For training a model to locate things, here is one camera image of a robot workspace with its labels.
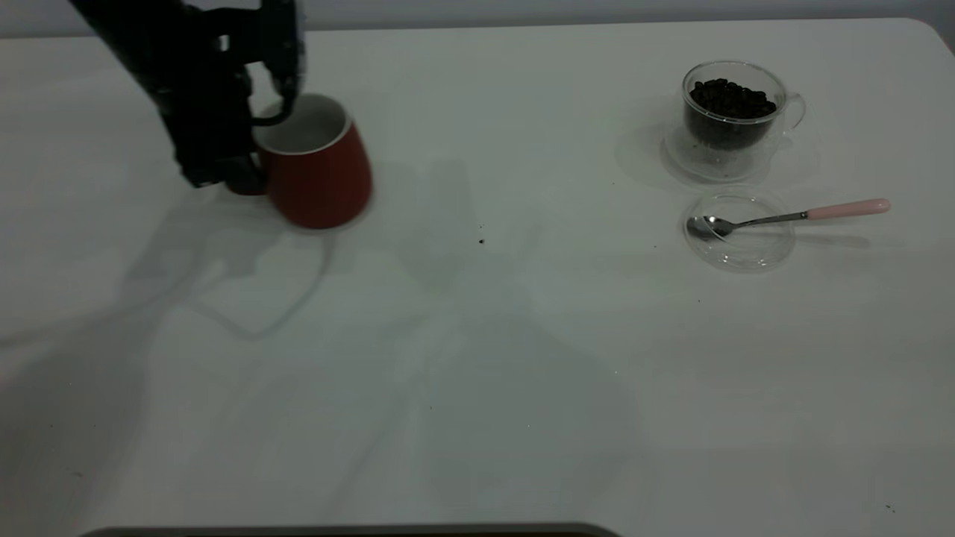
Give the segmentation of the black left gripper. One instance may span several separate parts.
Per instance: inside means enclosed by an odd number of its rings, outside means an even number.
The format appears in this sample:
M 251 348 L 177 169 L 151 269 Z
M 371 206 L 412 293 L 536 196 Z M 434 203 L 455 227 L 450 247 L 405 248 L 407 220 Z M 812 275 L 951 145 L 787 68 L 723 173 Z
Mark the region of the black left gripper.
M 245 66 L 219 48 L 157 48 L 154 67 L 160 79 L 154 101 L 188 183 L 204 188 L 224 181 L 236 195 L 265 195 Z

